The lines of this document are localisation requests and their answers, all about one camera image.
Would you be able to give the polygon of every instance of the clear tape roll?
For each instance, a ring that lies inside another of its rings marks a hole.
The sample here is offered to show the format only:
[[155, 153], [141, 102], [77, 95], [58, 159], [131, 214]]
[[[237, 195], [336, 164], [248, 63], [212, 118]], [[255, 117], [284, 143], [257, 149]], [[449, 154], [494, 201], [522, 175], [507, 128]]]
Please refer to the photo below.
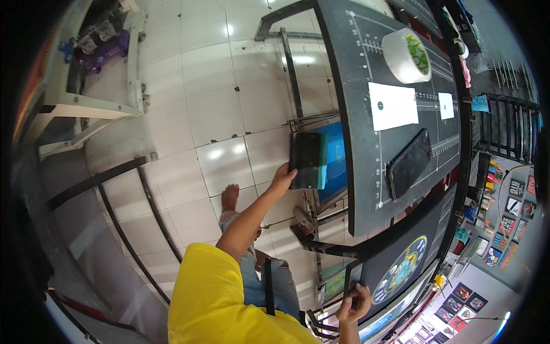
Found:
[[421, 83], [432, 78], [432, 67], [420, 38], [403, 28], [382, 38], [382, 53], [393, 76], [403, 84]]

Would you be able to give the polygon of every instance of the ripped jeans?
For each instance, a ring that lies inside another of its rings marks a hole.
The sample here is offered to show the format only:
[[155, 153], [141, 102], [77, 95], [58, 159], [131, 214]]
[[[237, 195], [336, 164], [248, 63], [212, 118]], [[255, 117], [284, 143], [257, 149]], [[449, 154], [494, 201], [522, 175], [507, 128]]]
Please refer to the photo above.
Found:
[[[219, 223], [222, 233], [236, 216], [237, 213], [227, 220]], [[265, 264], [262, 265], [262, 279], [260, 281], [255, 269], [256, 250], [254, 249], [254, 242], [252, 242], [250, 248], [241, 257], [239, 265], [243, 276], [244, 304], [253, 304], [257, 307], [265, 307]], [[298, 295], [296, 294], [296, 285], [294, 284], [294, 280], [292, 279], [292, 274], [290, 273], [286, 260], [272, 260], [271, 281], [273, 284], [273, 302], [275, 309], [291, 315], [296, 320], [300, 321], [300, 304], [298, 303]]]

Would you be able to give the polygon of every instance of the hand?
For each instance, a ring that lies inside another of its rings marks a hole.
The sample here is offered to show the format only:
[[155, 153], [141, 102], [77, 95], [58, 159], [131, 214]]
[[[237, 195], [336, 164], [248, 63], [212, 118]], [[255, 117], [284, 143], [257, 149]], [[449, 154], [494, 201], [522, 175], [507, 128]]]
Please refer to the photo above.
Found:
[[277, 197], [281, 197], [290, 187], [290, 183], [296, 177], [296, 174], [298, 174], [296, 168], [288, 172], [288, 163], [282, 164], [275, 172], [273, 181], [267, 190]]
[[[351, 307], [353, 299], [357, 300], [356, 309]], [[349, 324], [365, 316], [370, 308], [371, 290], [369, 286], [362, 286], [357, 283], [355, 289], [349, 292], [348, 296], [342, 301], [340, 309], [336, 312], [336, 318], [341, 325]]]

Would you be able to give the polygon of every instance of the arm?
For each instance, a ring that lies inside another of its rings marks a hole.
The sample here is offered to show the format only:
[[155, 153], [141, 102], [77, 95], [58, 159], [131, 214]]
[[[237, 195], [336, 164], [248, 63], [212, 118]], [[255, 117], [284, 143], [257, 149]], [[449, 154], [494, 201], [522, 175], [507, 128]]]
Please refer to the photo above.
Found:
[[288, 172], [288, 163], [280, 166], [270, 187], [231, 222], [216, 247], [240, 262], [241, 256], [256, 238], [258, 227], [267, 211], [284, 195], [297, 173], [298, 170]]
[[[352, 308], [353, 300], [357, 306]], [[368, 286], [357, 286], [344, 298], [336, 318], [340, 321], [340, 344], [359, 344], [357, 320], [365, 316], [371, 308], [371, 291]]]

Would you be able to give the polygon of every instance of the yellow shirt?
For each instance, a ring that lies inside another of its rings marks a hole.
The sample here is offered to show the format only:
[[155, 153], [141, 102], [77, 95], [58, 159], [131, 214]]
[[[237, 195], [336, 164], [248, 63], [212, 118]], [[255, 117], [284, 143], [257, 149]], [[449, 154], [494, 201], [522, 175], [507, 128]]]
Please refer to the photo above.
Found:
[[191, 244], [179, 268], [170, 310], [168, 341], [180, 343], [315, 343], [292, 316], [244, 305], [243, 277], [229, 254]]

